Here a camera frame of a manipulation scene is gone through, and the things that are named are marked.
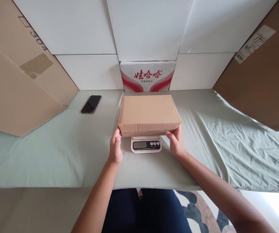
dark blue pants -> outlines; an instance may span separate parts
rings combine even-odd
[[[173,190],[113,190],[102,233],[109,232],[188,232],[185,212]]]

brown cardboard box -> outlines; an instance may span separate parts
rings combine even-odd
[[[165,135],[180,124],[171,95],[122,97],[118,126],[123,137]]]
[[[66,108],[77,92],[16,5],[0,0],[0,131],[28,134]]]
[[[252,36],[263,25],[276,32],[241,64],[232,59],[213,89],[234,108],[279,131],[279,0]]]

barcode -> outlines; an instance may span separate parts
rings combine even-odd
[[[240,59],[240,61],[244,61],[244,58],[240,56],[240,54],[237,54],[237,57]]]

phone screen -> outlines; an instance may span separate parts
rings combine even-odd
[[[91,95],[88,99],[87,103],[84,105],[84,107],[81,110],[81,113],[94,113],[99,101],[100,101],[101,95]]]

person's left hand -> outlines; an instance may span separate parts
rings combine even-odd
[[[115,164],[120,164],[123,159],[123,154],[121,150],[121,132],[117,126],[114,130],[113,136],[110,139],[110,152],[108,157],[108,162],[113,162]]]

